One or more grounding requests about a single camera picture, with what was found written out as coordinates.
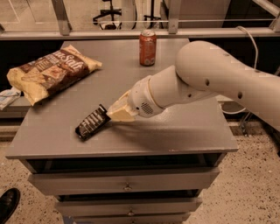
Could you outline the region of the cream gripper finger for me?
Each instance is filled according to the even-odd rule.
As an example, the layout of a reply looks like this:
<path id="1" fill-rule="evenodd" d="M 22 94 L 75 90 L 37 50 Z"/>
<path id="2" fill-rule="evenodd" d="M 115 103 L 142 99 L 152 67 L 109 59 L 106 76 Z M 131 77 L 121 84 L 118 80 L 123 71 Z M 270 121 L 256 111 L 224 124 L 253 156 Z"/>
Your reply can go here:
<path id="1" fill-rule="evenodd" d="M 133 122 L 137 112 L 127 103 L 117 101 L 109 107 L 107 115 L 113 122 Z"/>
<path id="2" fill-rule="evenodd" d="M 130 96 L 130 91 L 128 90 L 114 103 L 114 105 L 117 108 L 121 108 L 125 106 L 128 103 L 129 96 Z"/>

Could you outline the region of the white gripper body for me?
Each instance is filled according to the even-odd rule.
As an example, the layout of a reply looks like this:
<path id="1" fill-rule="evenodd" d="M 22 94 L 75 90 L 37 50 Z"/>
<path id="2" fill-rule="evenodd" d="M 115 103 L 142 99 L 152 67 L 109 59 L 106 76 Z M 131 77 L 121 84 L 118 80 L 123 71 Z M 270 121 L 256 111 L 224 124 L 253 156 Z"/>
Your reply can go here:
<path id="1" fill-rule="evenodd" d="M 150 118 L 161 114 L 160 108 L 151 94 L 151 76 L 139 80 L 129 91 L 128 104 L 141 117 Z"/>

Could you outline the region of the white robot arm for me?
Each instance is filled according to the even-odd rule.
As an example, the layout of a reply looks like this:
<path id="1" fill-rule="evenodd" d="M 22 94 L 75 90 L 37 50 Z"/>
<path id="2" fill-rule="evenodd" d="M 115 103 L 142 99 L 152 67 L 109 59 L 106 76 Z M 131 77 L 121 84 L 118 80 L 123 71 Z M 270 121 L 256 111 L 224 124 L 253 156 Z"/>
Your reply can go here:
<path id="1" fill-rule="evenodd" d="M 175 104 L 223 95 L 280 130 L 280 77 L 246 66 L 217 45 L 193 41 L 175 64 L 139 80 L 108 109 L 116 122 L 152 117 Z"/>

